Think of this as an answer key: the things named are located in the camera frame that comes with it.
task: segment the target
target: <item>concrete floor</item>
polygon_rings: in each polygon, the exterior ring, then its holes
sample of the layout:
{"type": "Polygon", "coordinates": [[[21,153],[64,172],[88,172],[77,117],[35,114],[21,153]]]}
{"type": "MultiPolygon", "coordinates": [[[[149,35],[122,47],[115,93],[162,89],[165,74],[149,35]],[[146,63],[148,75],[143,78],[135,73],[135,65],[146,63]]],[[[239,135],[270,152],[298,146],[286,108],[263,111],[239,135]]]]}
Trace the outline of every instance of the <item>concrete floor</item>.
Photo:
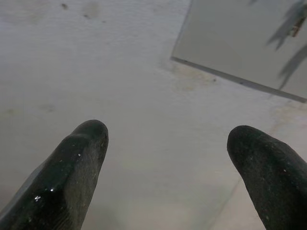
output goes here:
{"type": "Polygon", "coordinates": [[[264,229],[227,135],[251,125],[304,154],[307,107],[171,61],[188,7],[0,1],[0,208],[94,118],[110,143],[83,230],[264,229]]]}

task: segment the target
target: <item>stain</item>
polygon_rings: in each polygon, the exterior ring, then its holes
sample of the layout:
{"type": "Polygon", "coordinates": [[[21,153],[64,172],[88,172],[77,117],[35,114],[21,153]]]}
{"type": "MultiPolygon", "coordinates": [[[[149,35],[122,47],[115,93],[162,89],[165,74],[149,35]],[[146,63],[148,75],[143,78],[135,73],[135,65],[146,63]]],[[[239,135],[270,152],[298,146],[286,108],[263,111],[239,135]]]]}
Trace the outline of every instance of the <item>stain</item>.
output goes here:
{"type": "Polygon", "coordinates": [[[269,132],[271,135],[291,123],[299,124],[300,128],[307,129],[307,103],[289,101],[285,105],[275,108],[273,116],[276,122],[269,132]]]}
{"type": "Polygon", "coordinates": [[[7,109],[0,114],[0,119],[10,118],[17,114],[15,109],[7,109]]]}
{"type": "Polygon", "coordinates": [[[12,24],[36,24],[49,8],[49,0],[0,0],[0,18],[12,24]]]}
{"type": "Polygon", "coordinates": [[[159,60],[159,68],[175,76],[175,91],[190,92],[197,88],[218,83],[216,77],[210,73],[171,60],[175,42],[175,39],[171,39],[162,46],[162,54],[159,60]]]}
{"type": "Polygon", "coordinates": [[[38,108],[47,113],[52,113],[56,110],[55,106],[52,104],[41,104],[40,106],[38,106],[38,108]]]}
{"type": "Polygon", "coordinates": [[[61,6],[62,6],[62,8],[65,9],[65,10],[68,9],[68,5],[66,5],[65,3],[62,3],[61,6]]]}
{"type": "Polygon", "coordinates": [[[9,116],[13,116],[13,115],[15,115],[15,110],[8,109],[7,111],[4,112],[4,114],[9,115],[9,116]]]}
{"type": "Polygon", "coordinates": [[[96,1],[92,1],[87,3],[82,8],[83,16],[87,19],[95,19],[98,18],[100,14],[99,4],[96,1]]]}
{"type": "Polygon", "coordinates": [[[216,82],[215,76],[210,73],[176,62],[173,63],[171,71],[177,78],[175,87],[181,91],[193,91],[216,82]]]}

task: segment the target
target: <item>dirt mark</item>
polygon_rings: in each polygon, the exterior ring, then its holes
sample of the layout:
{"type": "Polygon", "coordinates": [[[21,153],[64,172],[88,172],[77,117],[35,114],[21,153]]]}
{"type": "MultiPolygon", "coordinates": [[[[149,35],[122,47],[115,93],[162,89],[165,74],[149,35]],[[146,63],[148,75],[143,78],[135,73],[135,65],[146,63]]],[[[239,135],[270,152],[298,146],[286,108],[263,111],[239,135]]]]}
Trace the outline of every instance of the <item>dirt mark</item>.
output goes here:
{"type": "Polygon", "coordinates": [[[83,9],[83,16],[87,19],[95,19],[98,18],[100,14],[100,8],[98,2],[92,1],[87,3],[83,9]]]}
{"type": "Polygon", "coordinates": [[[15,114],[15,110],[8,109],[7,111],[4,112],[4,114],[9,115],[9,116],[13,116],[15,114]]]}
{"type": "Polygon", "coordinates": [[[175,90],[190,92],[197,88],[217,84],[214,75],[171,60],[171,54],[175,42],[176,40],[172,39],[163,45],[163,51],[159,63],[159,68],[171,72],[175,76],[175,90]]]}
{"type": "Polygon", "coordinates": [[[49,8],[49,0],[0,0],[0,18],[12,24],[36,24],[49,8]]]}
{"type": "Polygon", "coordinates": [[[66,5],[65,3],[62,3],[61,6],[62,6],[62,8],[63,8],[64,10],[67,10],[67,9],[68,9],[68,5],[66,5]]]}

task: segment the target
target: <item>dust speck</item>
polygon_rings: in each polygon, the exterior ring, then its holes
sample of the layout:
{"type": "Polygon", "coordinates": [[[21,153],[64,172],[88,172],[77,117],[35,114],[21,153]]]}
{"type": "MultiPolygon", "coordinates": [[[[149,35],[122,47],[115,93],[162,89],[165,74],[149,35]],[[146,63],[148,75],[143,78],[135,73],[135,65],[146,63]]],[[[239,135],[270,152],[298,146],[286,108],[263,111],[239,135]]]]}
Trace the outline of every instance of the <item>dust speck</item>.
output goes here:
{"type": "Polygon", "coordinates": [[[62,8],[65,9],[65,10],[68,9],[68,5],[66,5],[65,3],[62,3],[61,6],[62,6],[62,8]]]}
{"type": "Polygon", "coordinates": [[[83,16],[87,19],[94,19],[94,18],[98,18],[99,14],[100,14],[100,7],[98,2],[92,1],[87,3],[83,9],[83,16]]]}

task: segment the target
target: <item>gray floor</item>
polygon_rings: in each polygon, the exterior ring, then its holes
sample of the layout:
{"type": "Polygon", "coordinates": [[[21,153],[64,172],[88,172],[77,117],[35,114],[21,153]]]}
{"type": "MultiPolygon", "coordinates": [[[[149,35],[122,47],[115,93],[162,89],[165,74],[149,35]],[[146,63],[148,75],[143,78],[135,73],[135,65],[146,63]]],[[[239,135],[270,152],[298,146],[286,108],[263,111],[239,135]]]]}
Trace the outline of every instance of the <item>gray floor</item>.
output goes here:
{"type": "Polygon", "coordinates": [[[303,153],[307,109],[170,61],[188,7],[1,1],[0,208],[95,118],[110,143],[84,230],[261,229],[227,135],[252,125],[303,153]]]}

